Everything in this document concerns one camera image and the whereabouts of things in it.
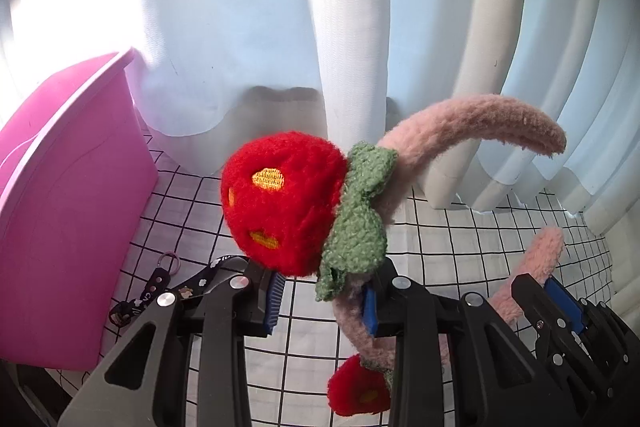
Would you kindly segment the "checkered white bed sheet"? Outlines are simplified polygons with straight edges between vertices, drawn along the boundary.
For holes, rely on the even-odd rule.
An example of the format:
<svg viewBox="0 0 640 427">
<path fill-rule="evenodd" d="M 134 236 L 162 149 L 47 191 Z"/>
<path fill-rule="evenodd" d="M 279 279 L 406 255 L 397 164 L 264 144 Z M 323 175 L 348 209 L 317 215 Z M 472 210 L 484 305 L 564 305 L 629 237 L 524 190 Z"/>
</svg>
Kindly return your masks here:
<svg viewBox="0 0 640 427">
<path fill-rule="evenodd" d="M 114 303 L 139 296 L 157 265 L 182 282 L 238 249 L 222 217 L 218 174 L 195 176 L 163 150 L 153 133 L 145 132 L 144 139 L 158 179 L 120 269 Z M 550 192 L 540 193 L 529 206 L 507 197 L 496 210 L 478 213 L 461 202 L 434 209 L 422 193 L 412 191 L 395 213 L 388 246 L 397 271 L 434 294 L 489 296 L 544 227 L 558 227 L 564 236 L 556 278 L 577 298 L 610 300 L 608 244 L 582 218 L 568 215 Z M 343 418 L 326 401 L 326 383 L 352 351 L 330 306 L 314 298 L 314 280 L 288 280 L 273 334 L 245 343 L 253 424 L 342 425 Z"/>
</svg>

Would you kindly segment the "pink plastic tub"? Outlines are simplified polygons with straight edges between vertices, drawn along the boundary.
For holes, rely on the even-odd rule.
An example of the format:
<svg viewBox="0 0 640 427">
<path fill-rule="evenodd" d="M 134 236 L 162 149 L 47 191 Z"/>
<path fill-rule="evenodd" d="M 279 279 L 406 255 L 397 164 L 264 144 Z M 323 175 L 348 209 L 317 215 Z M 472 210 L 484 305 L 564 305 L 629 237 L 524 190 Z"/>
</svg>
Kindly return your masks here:
<svg viewBox="0 0 640 427">
<path fill-rule="evenodd" d="M 1 356 L 88 371 L 157 181 L 127 81 L 134 50 L 49 77 L 1 131 Z"/>
</svg>

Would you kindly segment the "pink strawberry plush headband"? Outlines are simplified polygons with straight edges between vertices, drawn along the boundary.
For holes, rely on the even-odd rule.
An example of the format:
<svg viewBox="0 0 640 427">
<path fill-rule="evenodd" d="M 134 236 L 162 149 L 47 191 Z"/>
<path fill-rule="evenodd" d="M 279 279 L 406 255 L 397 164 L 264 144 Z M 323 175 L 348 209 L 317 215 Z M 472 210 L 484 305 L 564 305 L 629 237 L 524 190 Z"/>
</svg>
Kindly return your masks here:
<svg viewBox="0 0 640 427">
<path fill-rule="evenodd" d="M 222 170 L 222 209 L 236 245 L 266 269 L 315 277 L 317 299 L 332 306 L 355 348 L 329 380 L 329 406 L 337 415 L 390 408 L 395 347 L 375 335 L 369 285 L 411 184 L 436 157 L 469 140 L 497 140 L 544 156 L 566 147 L 564 130 L 540 109 L 478 94 L 428 106 L 380 141 L 348 152 L 297 131 L 264 136 L 243 145 Z"/>
</svg>

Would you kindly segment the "white curtain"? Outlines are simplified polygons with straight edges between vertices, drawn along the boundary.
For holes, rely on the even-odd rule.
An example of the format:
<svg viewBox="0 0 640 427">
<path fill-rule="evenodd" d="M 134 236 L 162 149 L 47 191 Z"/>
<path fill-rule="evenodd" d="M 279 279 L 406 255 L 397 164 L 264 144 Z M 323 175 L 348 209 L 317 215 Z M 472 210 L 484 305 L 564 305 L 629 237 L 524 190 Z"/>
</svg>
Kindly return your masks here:
<svg viewBox="0 0 640 427">
<path fill-rule="evenodd" d="M 639 0 L 1 0 L 2 117 L 54 72 L 128 48 L 145 124 L 198 173 L 259 133 L 346 150 L 495 92 L 556 120 L 566 149 L 459 145 L 420 176 L 433 206 L 488 211 L 551 188 L 596 233 L 639 209 Z"/>
</svg>

